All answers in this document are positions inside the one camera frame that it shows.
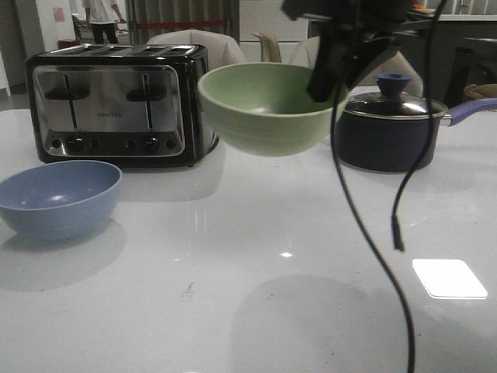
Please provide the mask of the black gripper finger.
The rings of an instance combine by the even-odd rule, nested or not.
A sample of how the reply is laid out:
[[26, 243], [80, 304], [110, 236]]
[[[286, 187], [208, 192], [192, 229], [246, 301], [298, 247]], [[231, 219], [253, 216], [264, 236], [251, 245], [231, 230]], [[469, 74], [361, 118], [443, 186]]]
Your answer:
[[396, 54], [393, 36], [381, 36], [358, 43], [346, 65], [345, 86], [352, 89]]
[[328, 100], [336, 88], [351, 90], [347, 82], [352, 40], [351, 23], [323, 23], [318, 52], [307, 92], [315, 102]]

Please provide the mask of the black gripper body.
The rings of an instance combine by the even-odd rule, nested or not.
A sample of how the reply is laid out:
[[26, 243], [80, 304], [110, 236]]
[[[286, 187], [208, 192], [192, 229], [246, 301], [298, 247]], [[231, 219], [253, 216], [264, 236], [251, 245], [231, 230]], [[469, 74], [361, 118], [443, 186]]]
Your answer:
[[408, 19], [410, 1], [284, 1], [282, 12], [292, 20], [311, 21], [311, 35], [352, 34], [357, 26], [366, 33], [415, 33], [418, 23]]

